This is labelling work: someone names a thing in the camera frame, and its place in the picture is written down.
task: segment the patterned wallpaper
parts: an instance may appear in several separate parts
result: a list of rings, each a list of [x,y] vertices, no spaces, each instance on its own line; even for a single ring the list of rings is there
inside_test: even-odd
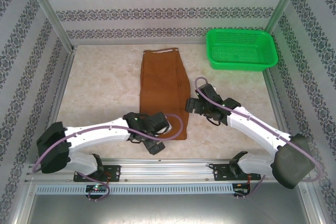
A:
[[[291,0],[274,30],[278,65],[271,69],[292,134],[303,133],[323,167],[316,191],[336,223],[336,0]]]
[[[67,52],[37,0],[0,0],[0,223],[45,129]]]
[[[173,37],[193,42],[215,27],[263,29],[278,1],[50,0],[74,45]]]

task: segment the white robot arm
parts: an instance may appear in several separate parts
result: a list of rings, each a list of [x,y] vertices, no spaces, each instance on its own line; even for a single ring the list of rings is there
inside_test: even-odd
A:
[[[240,152],[230,161],[230,172],[234,176],[238,177],[239,174],[273,176],[283,186],[294,188],[314,168],[314,163],[310,159],[291,146],[296,145],[306,153],[310,153],[304,136],[300,134],[291,136],[267,125],[231,98],[223,101],[209,83],[198,90],[196,90],[198,99],[187,100],[185,107],[187,112],[204,115],[212,124],[216,121],[217,126],[221,123],[231,126],[252,138],[269,153],[269,155],[253,155]],[[163,143],[139,135],[139,132],[147,136],[157,136],[170,131],[171,128],[163,113],[148,116],[130,112],[123,118],[86,127],[64,128],[61,122],[57,122],[52,124],[37,141],[39,156],[44,155],[41,170],[43,173],[53,173],[66,168],[89,175],[91,178],[99,178],[104,172],[99,156],[81,153],[82,148],[105,142],[131,141],[143,143],[147,150],[155,155],[164,149]],[[51,148],[57,141],[67,136],[73,137]]]
[[[115,129],[113,126],[126,129]],[[99,127],[105,129],[90,131],[92,128]],[[146,133],[149,136],[158,136],[169,132],[172,126],[163,113],[148,116],[133,112],[114,121],[85,127],[64,128],[61,122],[54,123],[37,140],[39,156],[63,137],[71,135],[74,135],[74,137],[52,148],[41,161],[41,170],[43,173],[54,173],[66,168],[67,170],[98,178],[103,173],[100,157],[96,154],[84,154],[80,152],[81,149],[96,144],[120,141],[143,143],[152,155],[165,148],[162,142],[129,132],[127,129]]]
[[[308,142],[304,136],[300,134],[291,136],[271,127],[232,98],[223,101],[209,83],[196,89],[196,94],[198,99],[187,100],[185,106],[187,112],[203,115],[216,126],[223,123],[235,128],[259,143],[269,153],[269,155],[253,155],[247,152],[237,154],[230,161],[230,171],[235,176],[239,173],[273,176],[280,184],[292,189],[314,168],[314,163],[310,159],[282,140],[291,142],[310,155]],[[225,106],[228,110],[222,109],[221,106]]]

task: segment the brown cloth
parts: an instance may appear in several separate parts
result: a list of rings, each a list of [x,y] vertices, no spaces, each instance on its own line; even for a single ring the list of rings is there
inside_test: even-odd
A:
[[[190,98],[190,83],[178,49],[144,51],[140,79],[140,113],[178,115],[183,121],[183,131],[175,140],[185,140],[189,113],[184,108]],[[161,138],[173,136],[180,129],[177,118],[168,120],[173,128]]]

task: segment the wire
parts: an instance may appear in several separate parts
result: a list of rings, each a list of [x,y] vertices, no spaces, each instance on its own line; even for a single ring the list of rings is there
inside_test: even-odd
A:
[[[246,185],[248,185],[248,190],[251,189],[251,175],[250,174],[247,174],[247,183]]]
[[[317,175],[315,178],[303,179],[303,180],[302,180],[303,182],[315,182],[315,181],[318,181],[318,180],[322,177],[323,171],[322,171],[321,166],[320,166],[319,163],[317,163],[317,161],[316,161],[312,156],[310,156],[307,152],[305,152],[305,151],[302,150],[301,148],[297,147],[295,144],[293,144],[292,142],[288,141],[287,139],[285,139],[284,137],[282,137],[280,134],[274,132],[274,131],[273,131],[272,129],[270,129],[269,127],[263,125],[263,124],[260,123],[258,120],[254,119],[253,116],[249,116],[249,115],[243,114],[243,113],[241,113],[241,112],[239,112],[239,111],[232,110],[232,109],[230,109],[230,108],[228,108],[228,107],[225,107],[225,106],[223,106],[223,105],[221,105],[221,104],[219,104],[219,103],[216,103],[216,102],[212,101],[211,99],[209,99],[205,94],[203,94],[203,93],[200,91],[200,89],[199,89],[198,86],[197,86],[197,82],[198,82],[198,80],[201,80],[201,79],[204,80],[206,84],[208,83],[208,81],[207,81],[206,78],[204,78],[204,77],[197,77],[197,78],[195,79],[195,88],[196,88],[196,91],[197,91],[197,92],[198,92],[198,93],[199,93],[205,100],[207,100],[209,103],[211,103],[211,104],[213,104],[213,105],[215,105],[215,106],[217,106],[217,107],[219,107],[219,108],[221,108],[221,109],[227,110],[227,111],[229,111],[229,112],[231,112],[231,113],[235,113],[235,114],[240,115],[240,116],[242,116],[242,117],[244,117],[244,118],[247,118],[247,119],[251,120],[252,122],[258,124],[258,125],[259,125],[260,127],[262,127],[264,130],[268,131],[269,133],[271,133],[272,135],[276,136],[277,138],[283,140],[286,144],[289,144],[291,147],[293,147],[294,149],[296,149],[297,151],[299,151],[301,154],[303,154],[305,157],[307,157],[309,160],[311,160],[311,161],[315,164],[315,166],[316,166],[316,168],[317,168],[317,170],[318,170],[318,175]],[[262,181],[263,181],[263,179],[260,180],[260,182],[259,182],[259,184],[256,186],[256,188],[260,185],[260,183],[261,183]]]
[[[256,190],[259,188],[259,186],[261,185],[261,183],[264,181],[264,179],[266,178],[266,175],[264,175],[261,180],[259,181],[259,183],[256,185],[256,187],[248,194],[246,195],[246,197],[250,197],[251,194],[255,193]]]
[[[131,129],[131,128],[128,128],[128,127],[124,127],[124,126],[117,126],[117,125],[105,125],[105,126],[97,126],[97,127],[92,127],[92,128],[89,128],[89,129],[85,129],[85,130],[82,130],[82,131],[79,131],[77,133],[72,133],[68,136],[65,136],[63,138],[61,138],[60,140],[56,141],[54,144],[52,144],[49,148],[47,148],[43,154],[41,155],[41,157],[36,161],[36,163],[33,165],[33,173],[36,173],[37,172],[37,166],[42,162],[42,160],[48,155],[48,153],[53,149],[55,148],[57,145],[59,145],[60,143],[64,142],[65,140],[69,139],[69,138],[72,138],[72,137],[75,137],[75,136],[78,136],[78,135],[81,135],[83,133],[87,133],[87,132],[90,132],[90,131],[96,131],[96,130],[101,130],[101,129],[121,129],[121,130],[127,130],[127,131],[130,131],[130,132],[133,132],[133,133],[136,133],[140,136],[144,136],[144,137],[147,137],[149,139],[152,139],[152,140],[155,140],[155,141],[167,141],[167,140],[173,140],[174,138],[178,137],[180,135],[180,133],[182,132],[183,130],[183,122],[182,122],[182,119],[178,116],[178,115],[175,115],[175,114],[166,114],[165,116],[172,116],[172,117],[175,117],[179,120],[180,122],[180,129],[179,131],[171,136],[171,137],[167,137],[167,138],[158,138],[158,137],[155,137],[155,136],[149,136],[147,134],[144,134],[140,131],[137,131],[137,130],[134,130],[134,129]]]
[[[82,176],[83,178],[86,178],[86,179],[88,179],[88,180],[90,180],[90,181],[92,181],[92,182],[96,182],[96,183],[98,183],[98,184],[100,184],[100,185],[103,185],[103,186],[106,187],[106,189],[107,189],[107,193],[104,194],[103,196],[101,196],[101,197],[98,198],[98,199],[92,199],[92,198],[90,198],[90,195],[91,195],[92,191],[89,191],[89,194],[88,194],[88,199],[89,199],[89,201],[92,201],[92,200],[93,200],[93,201],[97,202],[97,201],[100,201],[100,200],[102,200],[102,199],[105,199],[106,197],[108,197],[108,196],[110,195],[110,191],[111,191],[111,189],[110,189],[110,187],[109,187],[109,185],[108,185],[108,182],[105,183],[105,182],[96,180],[96,179],[94,179],[94,178],[90,178],[89,176],[86,176],[86,175],[84,175],[83,173],[79,173],[79,172],[77,172],[77,173],[78,173],[78,175]]]

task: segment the plastic basket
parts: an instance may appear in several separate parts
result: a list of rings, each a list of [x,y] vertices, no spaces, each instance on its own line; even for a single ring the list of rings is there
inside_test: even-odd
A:
[[[212,29],[206,49],[214,69],[263,71],[278,62],[273,38],[260,30]]]

